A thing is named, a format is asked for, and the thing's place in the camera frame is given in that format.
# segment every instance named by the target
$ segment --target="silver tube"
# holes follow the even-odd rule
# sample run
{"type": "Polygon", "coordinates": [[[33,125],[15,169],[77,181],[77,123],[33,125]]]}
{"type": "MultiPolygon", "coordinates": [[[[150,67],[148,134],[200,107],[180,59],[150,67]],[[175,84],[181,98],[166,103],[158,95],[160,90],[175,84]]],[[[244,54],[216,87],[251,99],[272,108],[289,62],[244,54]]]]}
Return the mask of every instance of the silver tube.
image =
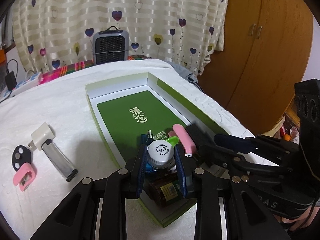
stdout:
{"type": "Polygon", "coordinates": [[[52,140],[46,140],[41,148],[56,169],[67,179],[67,182],[70,182],[76,176],[78,170],[64,156],[52,140]]]}

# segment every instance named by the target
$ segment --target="green card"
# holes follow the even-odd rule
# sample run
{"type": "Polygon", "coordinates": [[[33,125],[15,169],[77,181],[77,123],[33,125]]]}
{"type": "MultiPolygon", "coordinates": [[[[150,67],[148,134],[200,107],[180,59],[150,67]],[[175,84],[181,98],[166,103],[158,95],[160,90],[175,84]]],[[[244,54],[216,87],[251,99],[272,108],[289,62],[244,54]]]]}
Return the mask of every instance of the green card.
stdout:
{"type": "Polygon", "coordinates": [[[101,117],[125,162],[137,155],[141,134],[151,130],[154,139],[168,136],[176,123],[186,126],[150,91],[97,104],[101,117]]]}

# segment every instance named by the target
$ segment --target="black power adapter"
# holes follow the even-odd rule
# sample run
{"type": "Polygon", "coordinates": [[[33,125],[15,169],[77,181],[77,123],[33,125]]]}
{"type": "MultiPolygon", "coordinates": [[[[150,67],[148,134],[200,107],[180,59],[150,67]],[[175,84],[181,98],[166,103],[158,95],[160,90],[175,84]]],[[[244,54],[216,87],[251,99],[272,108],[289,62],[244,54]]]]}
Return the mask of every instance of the black power adapter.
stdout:
{"type": "Polygon", "coordinates": [[[5,80],[5,84],[7,85],[7,89],[9,91],[12,91],[17,85],[16,77],[14,76],[14,72],[13,71],[8,73],[4,77],[4,80],[5,80]]]}

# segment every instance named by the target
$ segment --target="white blanket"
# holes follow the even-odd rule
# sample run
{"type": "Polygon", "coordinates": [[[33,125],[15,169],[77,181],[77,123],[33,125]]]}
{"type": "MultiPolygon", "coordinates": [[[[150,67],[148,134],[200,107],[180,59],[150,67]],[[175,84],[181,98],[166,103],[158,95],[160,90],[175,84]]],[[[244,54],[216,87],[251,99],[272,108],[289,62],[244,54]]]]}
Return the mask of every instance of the white blanket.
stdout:
{"type": "MultiPolygon", "coordinates": [[[[252,136],[217,102],[182,79],[169,64],[157,59],[94,66],[27,90],[0,104],[0,210],[21,240],[31,238],[82,178],[101,179],[116,170],[89,110],[84,85],[143,72],[161,78],[229,134],[242,138],[252,136]],[[36,179],[25,192],[21,192],[12,183],[15,174],[11,165],[12,152],[18,145],[26,146],[31,141],[31,133],[43,122],[54,129],[55,144],[78,168],[79,173],[71,182],[66,182],[47,156],[36,150],[33,153],[36,179]]],[[[265,162],[254,154],[248,157],[256,163],[265,162]]],[[[187,240],[194,237],[195,206],[166,228],[157,226],[135,200],[127,201],[126,210],[129,240],[187,240]]]]}

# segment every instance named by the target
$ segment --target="orange fruit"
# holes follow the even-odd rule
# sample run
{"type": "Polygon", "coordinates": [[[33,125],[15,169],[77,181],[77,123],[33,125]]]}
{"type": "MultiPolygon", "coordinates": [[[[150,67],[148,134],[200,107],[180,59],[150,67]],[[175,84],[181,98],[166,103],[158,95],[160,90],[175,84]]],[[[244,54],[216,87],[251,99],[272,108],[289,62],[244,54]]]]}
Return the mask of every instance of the orange fruit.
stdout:
{"type": "Polygon", "coordinates": [[[285,134],[284,136],[282,136],[282,139],[286,141],[290,141],[291,136],[289,134],[285,134]]]}

